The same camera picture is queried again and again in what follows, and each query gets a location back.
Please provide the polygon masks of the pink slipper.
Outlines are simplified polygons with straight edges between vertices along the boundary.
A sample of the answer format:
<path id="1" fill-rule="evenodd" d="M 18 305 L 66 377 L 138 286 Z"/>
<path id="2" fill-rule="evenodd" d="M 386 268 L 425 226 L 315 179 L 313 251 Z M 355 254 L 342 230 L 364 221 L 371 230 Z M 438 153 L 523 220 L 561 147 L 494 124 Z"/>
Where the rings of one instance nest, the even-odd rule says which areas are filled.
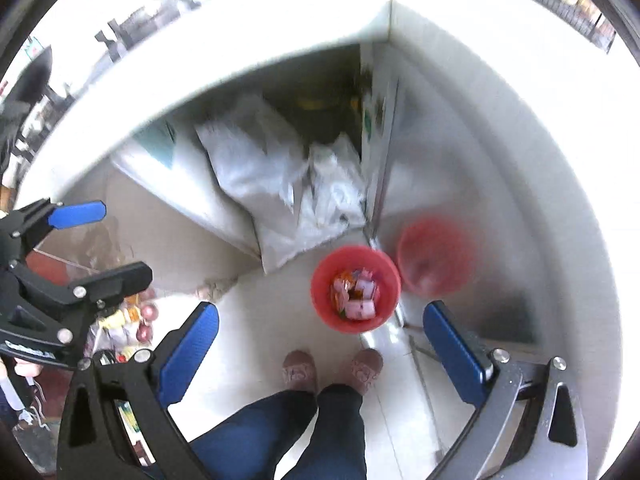
<path id="1" fill-rule="evenodd" d="M 343 367 L 337 382 L 364 396 L 380 376 L 383 366 L 384 360 L 380 352 L 363 349 Z"/>
<path id="2" fill-rule="evenodd" d="M 294 350 L 284 359 L 282 375 L 285 388 L 316 394 L 318 376 L 314 358 L 303 350 Z"/>

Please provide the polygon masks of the white plastic shopping bag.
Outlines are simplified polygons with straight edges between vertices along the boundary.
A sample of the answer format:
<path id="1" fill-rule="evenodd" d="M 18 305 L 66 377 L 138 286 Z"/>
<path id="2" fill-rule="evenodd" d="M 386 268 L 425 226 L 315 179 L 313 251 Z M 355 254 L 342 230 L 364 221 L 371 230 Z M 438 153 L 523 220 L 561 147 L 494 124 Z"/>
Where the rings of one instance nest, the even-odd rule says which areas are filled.
<path id="1" fill-rule="evenodd" d="M 366 223 L 364 180 L 360 157 L 348 135 L 341 132 L 331 144 L 312 144 L 308 162 L 299 215 L 302 232 L 326 238 L 361 228 Z"/>

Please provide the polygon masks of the right leg blue jeans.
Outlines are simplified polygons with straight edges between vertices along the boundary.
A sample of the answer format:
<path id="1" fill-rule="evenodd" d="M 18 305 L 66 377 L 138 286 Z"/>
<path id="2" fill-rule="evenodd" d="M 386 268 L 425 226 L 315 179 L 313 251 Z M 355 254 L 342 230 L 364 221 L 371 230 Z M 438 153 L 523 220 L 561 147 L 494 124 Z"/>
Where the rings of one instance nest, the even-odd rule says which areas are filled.
<path id="1" fill-rule="evenodd" d="M 362 400 L 357 390 L 346 385 L 330 385 L 320 392 L 309 444 L 285 479 L 367 478 Z"/>

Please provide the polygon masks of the yellow silver food packet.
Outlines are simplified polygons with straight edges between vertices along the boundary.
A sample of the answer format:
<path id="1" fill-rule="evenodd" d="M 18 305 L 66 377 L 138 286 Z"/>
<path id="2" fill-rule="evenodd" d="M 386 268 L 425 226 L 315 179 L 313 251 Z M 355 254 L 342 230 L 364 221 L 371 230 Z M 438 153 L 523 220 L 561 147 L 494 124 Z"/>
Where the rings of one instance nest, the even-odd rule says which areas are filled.
<path id="1" fill-rule="evenodd" d="M 336 312 L 340 318 L 348 318 L 347 307 L 349 306 L 349 297 L 337 297 L 335 299 Z"/>

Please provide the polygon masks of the orange transparent snack bag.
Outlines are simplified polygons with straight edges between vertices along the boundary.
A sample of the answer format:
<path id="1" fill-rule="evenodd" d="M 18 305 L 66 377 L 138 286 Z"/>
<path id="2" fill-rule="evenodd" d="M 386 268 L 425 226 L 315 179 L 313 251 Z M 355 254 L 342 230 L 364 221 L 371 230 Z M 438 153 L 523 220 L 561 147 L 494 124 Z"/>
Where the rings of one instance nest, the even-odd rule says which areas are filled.
<path id="1" fill-rule="evenodd" d="M 337 297 L 349 297 L 352 300 L 352 290 L 356 285 L 356 278 L 350 271 L 343 271 L 333 279 L 332 282 L 332 300 L 335 308 L 335 299 Z"/>

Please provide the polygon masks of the left pink slipper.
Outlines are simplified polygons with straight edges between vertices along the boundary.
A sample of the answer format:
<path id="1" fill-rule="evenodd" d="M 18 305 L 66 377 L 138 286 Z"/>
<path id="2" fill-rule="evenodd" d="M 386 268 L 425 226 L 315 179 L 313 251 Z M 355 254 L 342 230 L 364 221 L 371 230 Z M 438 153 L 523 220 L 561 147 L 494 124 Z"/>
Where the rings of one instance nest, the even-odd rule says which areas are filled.
<path id="1" fill-rule="evenodd" d="M 284 359 L 282 375 L 285 388 L 316 394 L 318 376 L 314 358 L 303 350 L 294 350 Z"/>

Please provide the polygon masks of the right pink slipper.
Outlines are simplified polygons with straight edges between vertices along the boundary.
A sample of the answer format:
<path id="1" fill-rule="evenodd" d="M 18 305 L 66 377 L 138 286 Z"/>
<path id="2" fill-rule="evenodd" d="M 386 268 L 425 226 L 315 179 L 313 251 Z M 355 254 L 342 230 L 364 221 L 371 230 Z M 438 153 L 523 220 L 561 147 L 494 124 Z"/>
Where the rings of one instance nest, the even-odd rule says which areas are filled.
<path id="1" fill-rule="evenodd" d="M 380 352 L 363 349 L 343 367 L 337 382 L 364 396 L 380 376 L 383 366 L 384 360 Z"/>

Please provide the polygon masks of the red plastic trash bin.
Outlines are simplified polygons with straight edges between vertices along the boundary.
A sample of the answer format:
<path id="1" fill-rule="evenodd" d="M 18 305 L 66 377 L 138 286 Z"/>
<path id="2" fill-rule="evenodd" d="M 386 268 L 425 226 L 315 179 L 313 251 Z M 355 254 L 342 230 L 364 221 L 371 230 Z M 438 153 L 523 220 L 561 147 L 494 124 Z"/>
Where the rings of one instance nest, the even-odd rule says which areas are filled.
<path id="1" fill-rule="evenodd" d="M 348 318 L 340 318 L 332 300 L 332 282 L 337 274 L 350 271 L 356 278 Z M 310 298 L 322 322 L 338 332 L 360 334 L 383 325 L 398 304 L 401 280 L 393 260 L 385 252 L 366 246 L 347 245 L 335 249 L 314 270 Z"/>

